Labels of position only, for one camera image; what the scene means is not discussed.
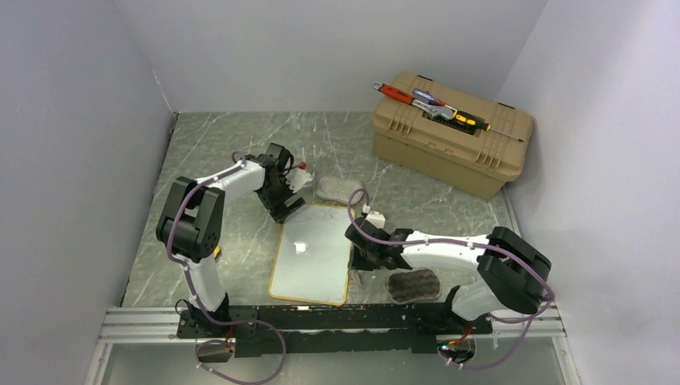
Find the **yellow framed whiteboard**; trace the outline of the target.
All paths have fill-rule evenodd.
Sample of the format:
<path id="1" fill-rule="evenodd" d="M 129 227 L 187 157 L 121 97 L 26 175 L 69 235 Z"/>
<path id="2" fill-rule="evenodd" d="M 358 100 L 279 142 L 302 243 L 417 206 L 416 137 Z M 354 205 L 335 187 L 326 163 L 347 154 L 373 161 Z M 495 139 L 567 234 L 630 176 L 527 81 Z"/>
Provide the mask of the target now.
<path id="1" fill-rule="evenodd" d="M 271 298 L 342 306 L 352 244 L 345 207 L 303 205 L 282 227 L 269 282 Z"/>

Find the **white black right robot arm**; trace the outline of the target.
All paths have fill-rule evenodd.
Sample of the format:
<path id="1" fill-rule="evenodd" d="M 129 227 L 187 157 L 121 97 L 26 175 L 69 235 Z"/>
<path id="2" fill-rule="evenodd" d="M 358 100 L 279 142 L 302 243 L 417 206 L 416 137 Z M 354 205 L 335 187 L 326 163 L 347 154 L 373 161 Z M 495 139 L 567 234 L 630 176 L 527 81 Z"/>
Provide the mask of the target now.
<path id="1" fill-rule="evenodd" d="M 386 232 L 360 217 L 345 237 L 358 270 L 438 268 L 472 272 L 477 279 L 447 295 L 442 322 L 460 333 L 482 315 L 512 310 L 526 316 L 553 299 L 548 287 L 551 261 L 512 230 L 496 226 L 489 234 L 449 237 L 413 229 Z"/>

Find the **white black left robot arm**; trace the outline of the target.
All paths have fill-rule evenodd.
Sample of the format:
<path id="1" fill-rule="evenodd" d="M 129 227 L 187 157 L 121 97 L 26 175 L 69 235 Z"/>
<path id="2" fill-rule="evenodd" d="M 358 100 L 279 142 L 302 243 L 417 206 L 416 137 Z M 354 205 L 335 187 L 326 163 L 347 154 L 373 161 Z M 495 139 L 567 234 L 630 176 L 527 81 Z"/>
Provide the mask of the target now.
<path id="1" fill-rule="evenodd" d="M 214 257 L 220 242 L 225 204 L 256 193 L 266 212 L 283 223 L 305 201 L 298 195 L 307 177 L 306 162 L 286 147 L 271 143 L 260 155 L 235 151 L 233 165 L 211 176 L 176 178 L 156 225 L 156 239 L 183 271 L 191 310 L 200 311 L 199 327 L 209 336 L 230 326 L 229 297 L 221 285 Z"/>

